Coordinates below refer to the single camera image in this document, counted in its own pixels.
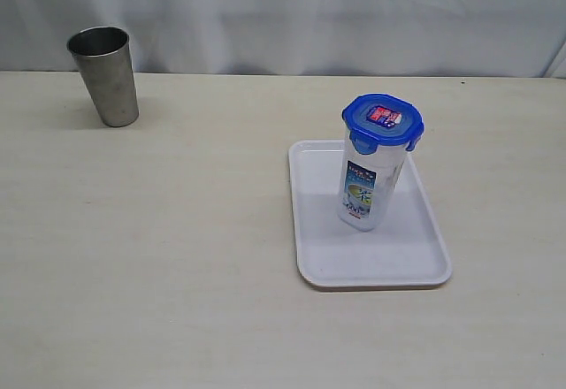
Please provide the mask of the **white rectangular plastic tray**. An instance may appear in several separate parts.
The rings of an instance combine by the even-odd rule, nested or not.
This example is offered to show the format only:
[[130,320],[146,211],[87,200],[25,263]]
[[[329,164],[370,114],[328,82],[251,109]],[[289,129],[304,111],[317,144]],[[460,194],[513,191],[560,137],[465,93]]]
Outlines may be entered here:
[[324,290],[442,286],[453,268],[412,158],[384,221],[361,232],[337,214],[344,142],[298,141],[288,151],[297,269]]

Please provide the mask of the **white backdrop curtain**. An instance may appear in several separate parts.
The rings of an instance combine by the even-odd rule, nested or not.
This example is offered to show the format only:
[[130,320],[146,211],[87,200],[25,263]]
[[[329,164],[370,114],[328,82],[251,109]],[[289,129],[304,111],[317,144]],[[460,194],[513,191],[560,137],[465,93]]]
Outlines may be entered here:
[[138,72],[565,74],[565,0],[1,0],[1,66],[71,70],[67,40],[98,26]]

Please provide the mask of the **blue plastic lid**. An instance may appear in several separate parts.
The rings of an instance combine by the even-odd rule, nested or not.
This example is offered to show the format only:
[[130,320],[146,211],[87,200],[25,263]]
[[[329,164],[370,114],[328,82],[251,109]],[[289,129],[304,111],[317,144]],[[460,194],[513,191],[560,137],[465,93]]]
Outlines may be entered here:
[[415,106],[386,94],[358,96],[342,111],[341,117],[349,140],[361,155],[372,155],[382,146],[402,146],[410,152],[425,130]]

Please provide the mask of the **stainless steel tumbler cup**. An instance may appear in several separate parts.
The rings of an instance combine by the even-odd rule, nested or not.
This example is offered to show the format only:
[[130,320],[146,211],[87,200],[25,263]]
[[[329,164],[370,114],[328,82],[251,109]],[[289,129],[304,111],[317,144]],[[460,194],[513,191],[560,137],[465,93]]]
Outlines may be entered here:
[[129,35],[117,27],[91,27],[66,44],[102,122],[133,124],[139,117]]

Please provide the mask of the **clear plastic pitcher container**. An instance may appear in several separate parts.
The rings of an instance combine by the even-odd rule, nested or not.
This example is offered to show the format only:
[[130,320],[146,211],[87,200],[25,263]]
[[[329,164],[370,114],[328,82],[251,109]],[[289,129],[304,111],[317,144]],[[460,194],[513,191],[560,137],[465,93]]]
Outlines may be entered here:
[[408,144],[378,146],[369,155],[344,141],[337,214],[355,229],[368,232],[383,220],[407,157]]

